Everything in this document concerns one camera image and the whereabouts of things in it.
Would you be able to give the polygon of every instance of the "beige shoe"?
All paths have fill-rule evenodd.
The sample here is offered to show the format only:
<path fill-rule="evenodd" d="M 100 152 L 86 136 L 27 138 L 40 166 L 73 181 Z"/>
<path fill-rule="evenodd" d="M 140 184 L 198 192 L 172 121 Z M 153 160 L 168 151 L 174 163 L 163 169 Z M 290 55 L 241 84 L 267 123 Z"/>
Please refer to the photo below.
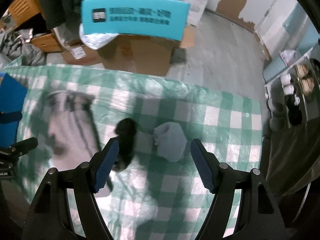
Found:
<path fill-rule="evenodd" d="M 298 78 L 303 78 L 308 74 L 308 71 L 309 71 L 306 64 L 302 64 L 302 65 L 298 64 L 298 65 L 295 65 L 294 68 L 296 69 Z"/>
<path fill-rule="evenodd" d="M 313 78 L 301 79 L 300 84 L 302 87 L 302 93 L 305 97 L 310 95 L 315 87 L 315 81 Z"/>

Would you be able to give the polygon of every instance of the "brown wall patch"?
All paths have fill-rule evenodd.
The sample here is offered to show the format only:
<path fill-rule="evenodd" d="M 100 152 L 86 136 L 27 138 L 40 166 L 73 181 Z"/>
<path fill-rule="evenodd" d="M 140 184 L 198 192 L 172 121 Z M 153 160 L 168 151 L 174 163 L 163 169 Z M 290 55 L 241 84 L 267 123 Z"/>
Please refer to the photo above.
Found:
<path fill-rule="evenodd" d="M 255 24 L 239 18 L 246 3 L 247 0 L 220 0 L 216 12 L 253 32 Z"/>

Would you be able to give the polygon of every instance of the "white label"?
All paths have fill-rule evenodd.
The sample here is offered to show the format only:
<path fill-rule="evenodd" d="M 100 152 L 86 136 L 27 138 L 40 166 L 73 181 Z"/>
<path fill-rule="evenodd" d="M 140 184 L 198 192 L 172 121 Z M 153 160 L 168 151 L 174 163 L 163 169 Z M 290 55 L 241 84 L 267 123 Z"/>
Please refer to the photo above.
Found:
<path fill-rule="evenodd" d="M 76 47 L 74 49 L 71 49 L 70 52 L 75 59 L 81 59 L 87 56 L 82 47 Z"/>

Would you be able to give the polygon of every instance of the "louvered wooden panel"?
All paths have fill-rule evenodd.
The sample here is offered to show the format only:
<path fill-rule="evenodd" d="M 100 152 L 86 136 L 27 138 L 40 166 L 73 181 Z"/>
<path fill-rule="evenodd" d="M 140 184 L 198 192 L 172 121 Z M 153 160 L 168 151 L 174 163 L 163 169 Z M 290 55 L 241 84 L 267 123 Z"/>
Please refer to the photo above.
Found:
<path fill-rule="evenodd" d="M 17 26 L 40 12 L 34 0 L 14 0 L 9 6 L 9 12 Z"/>

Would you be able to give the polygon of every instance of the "gray floor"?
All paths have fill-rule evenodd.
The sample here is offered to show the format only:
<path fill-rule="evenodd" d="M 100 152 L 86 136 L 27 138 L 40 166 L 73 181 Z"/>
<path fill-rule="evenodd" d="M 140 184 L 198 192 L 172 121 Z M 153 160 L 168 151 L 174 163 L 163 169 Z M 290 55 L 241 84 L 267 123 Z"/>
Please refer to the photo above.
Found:
<path fill-rule="evenodd" d="M 194 47 L 174 53 L 167 77 L 260 101 L 262 120 L 266 121 L 265 57 L 253 34 L 207 11 L 194 33 Z M 47 62 L 65 63 L 57 53 L 48 54 Z"/>

